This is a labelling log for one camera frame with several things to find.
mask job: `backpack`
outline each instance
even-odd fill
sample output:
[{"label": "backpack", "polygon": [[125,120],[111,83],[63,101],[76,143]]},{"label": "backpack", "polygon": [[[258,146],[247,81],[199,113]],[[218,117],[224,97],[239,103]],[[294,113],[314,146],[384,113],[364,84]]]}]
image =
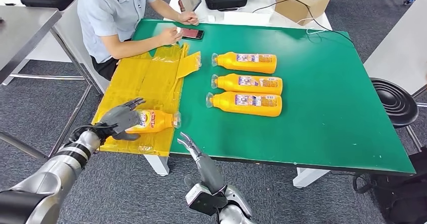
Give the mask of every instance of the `backpack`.
[{"label": "backpack", "polygon": [[371,175],[371,182],[353,189],[365,193],[373,189],[384,219],[395,224],[424,224],[427,222],[427,148],[409,156],[416,174],[411,176]]}]

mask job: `cardboard box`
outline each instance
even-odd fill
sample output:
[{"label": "cardboard box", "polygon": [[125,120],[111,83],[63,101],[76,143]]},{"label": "cardboard box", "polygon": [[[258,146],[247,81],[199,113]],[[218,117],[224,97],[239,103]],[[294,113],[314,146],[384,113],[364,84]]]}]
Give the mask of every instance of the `cardboard box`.
[{"label": "cardboard box", "polygon": [[300,25],[306,25],[312,19],[317,18],[325,12],[329,0],[277,0],[275,11],[281,15],[291,19]]}]

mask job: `bottle label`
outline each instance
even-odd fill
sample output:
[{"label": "bottle label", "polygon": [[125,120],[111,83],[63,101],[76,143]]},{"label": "bottle label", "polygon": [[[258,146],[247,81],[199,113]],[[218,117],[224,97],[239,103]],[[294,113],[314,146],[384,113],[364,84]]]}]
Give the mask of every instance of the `bottle label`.
[{"label": "bottle label", "polygon": [[235,104],[238,106],[275,107],[277,106],[277,98],[276,96],[254,96],[237,94],[235,96]]},{"label": "bottle label", "polygon": [[240,86],[254,86],[254,87],[278,87],[278,78],[268,77],[260,78],[259,81],[250,76],[239,76],[238,84]]},{"label": "bottle label", "polygon": [[141,118],[141,121],[139,122],[141,127],[150,126],[151,128],[154,128],[154,124],[156,123],[156,114],[154,111],[140,111],[139,116]]},{"label": "bottle label", "polygon": [[237,54],[238,62],[273,62],[271,54]]}]

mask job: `gray table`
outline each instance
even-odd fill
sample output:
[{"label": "gray table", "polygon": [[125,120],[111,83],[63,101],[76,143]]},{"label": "gray table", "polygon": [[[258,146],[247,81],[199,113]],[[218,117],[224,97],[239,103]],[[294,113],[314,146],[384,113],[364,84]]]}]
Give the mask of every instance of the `gray table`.
[{"label": "gray table", "polygon": [[[3,19],[3,21],[0,22],[0,83],[11,75],[11,73],[48,32],[52,33],[81,76],[36,76],[29,74],[13,74],[13,77],[50,80],[86,80],[88,83],[79,103],[50,152],[48,156],[49,158],[57,152],[64,141],[65,136],[79,113],[90,89],[94,87],[100,95],[102,95],[102,92],[96,84],[93,83],[92,79],[82,68],[82,65],[76,60],[76,57],[72,54],[69,47],[64,43],[64,40],[55,29],[56,22],[61,18],[61,13],[58,9],[0,6],[0,17]],[[42,153],[32,149],[30,146],[17,139],[8,136],[7,134],[0,133],[0,139],[15,145],[31,155],[37,157],[42,155]]]}]

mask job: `smartphone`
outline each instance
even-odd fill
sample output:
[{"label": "smartphone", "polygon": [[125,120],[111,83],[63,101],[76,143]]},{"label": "smartphone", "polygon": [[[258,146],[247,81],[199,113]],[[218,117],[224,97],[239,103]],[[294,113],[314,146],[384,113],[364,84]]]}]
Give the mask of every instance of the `smartphone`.
[{"label": "smartphone", "polygon": [[197,29],[185,29],[182,28],[182,37],[185,39],[202,39],[203,37],[203,30],[197,30]]}]

